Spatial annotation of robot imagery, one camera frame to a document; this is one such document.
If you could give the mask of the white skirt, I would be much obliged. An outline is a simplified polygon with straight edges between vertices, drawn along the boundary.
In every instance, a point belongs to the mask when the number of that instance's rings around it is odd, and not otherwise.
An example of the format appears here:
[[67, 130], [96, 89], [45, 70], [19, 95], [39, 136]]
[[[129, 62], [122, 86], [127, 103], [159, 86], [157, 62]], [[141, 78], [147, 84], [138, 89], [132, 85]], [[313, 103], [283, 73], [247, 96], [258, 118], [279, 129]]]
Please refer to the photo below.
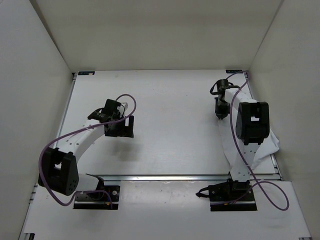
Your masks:
[[[236, 157], [240, 157], [240, 155], [232, 137], [230, 118], [226, 117], [218, 120], [217, 123], [224, 155], [232, 167], [236, 161]], [[251, 169], [254, 170], [260, 163], [266, 160], [269, 155], [276, 153], [279, 149], [279, 140], [273, 131], [270, 130], [268, 137], [264, 139], [254, 156], [253, 163], [250, 166]]]

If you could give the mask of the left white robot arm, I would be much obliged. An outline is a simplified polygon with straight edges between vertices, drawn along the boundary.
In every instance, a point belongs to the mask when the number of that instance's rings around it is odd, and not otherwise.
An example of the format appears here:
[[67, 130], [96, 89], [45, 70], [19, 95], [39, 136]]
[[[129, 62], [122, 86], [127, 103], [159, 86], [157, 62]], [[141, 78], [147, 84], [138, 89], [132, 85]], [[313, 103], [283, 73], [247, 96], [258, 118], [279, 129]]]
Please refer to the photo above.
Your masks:
[[57, 139], [58, 145], [45, 147], [39, 159], [38, 183], [50, 193], [70, 196], [87, 192], [93, 199], [104, 195], [101, 177], [79, 173], [82, 155], [100, 137], [133, 138], [134, 116], [127, 114], [128, 104], [107, 99], [104, 107], [94, 110], [81, 129]]

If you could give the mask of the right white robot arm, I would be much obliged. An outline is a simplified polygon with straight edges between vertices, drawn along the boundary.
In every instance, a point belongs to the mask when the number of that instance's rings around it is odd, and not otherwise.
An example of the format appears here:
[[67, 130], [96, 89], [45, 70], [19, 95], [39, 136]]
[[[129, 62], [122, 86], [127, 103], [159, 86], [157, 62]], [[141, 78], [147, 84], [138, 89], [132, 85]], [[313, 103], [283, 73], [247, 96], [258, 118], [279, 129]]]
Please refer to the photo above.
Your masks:
[[230, 184], [224, 187], [224, 195], [236, 200], [250, 185], [251, 164], [257, 150], [270, 133], [269, 105], [247, 95], [226, 78], [210, 90], [215, 96], [215, 115], [222, 121], [229, 118], [231, 143], [236, 155], [229, 172]]

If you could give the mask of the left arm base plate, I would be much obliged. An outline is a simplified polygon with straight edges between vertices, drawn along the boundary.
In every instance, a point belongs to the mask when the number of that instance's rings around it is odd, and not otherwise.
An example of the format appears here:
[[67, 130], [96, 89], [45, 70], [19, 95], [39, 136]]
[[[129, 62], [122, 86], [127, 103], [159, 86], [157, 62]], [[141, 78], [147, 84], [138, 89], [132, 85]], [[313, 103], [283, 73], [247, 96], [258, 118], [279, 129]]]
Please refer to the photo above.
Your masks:
[[75, 196], [73, 209], [75, 210], [118, 210], [119, 200], [120, 200], [120, 185], [105, 185], [104, 191], [106, 191], [108, 196], [103, 193], [78, 193]]

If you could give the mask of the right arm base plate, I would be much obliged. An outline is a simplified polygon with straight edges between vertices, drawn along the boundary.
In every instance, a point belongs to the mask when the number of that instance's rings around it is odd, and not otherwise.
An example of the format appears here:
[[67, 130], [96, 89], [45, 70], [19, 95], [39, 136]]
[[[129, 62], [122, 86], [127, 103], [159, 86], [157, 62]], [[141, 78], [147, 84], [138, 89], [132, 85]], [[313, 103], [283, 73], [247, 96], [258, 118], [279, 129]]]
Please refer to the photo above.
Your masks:
[[208, 198], [212, 212], [251, 212], [257, 211], [252, 186], [245, 182], [233, 181], [208, 185], [196, 194], [199, 198]]

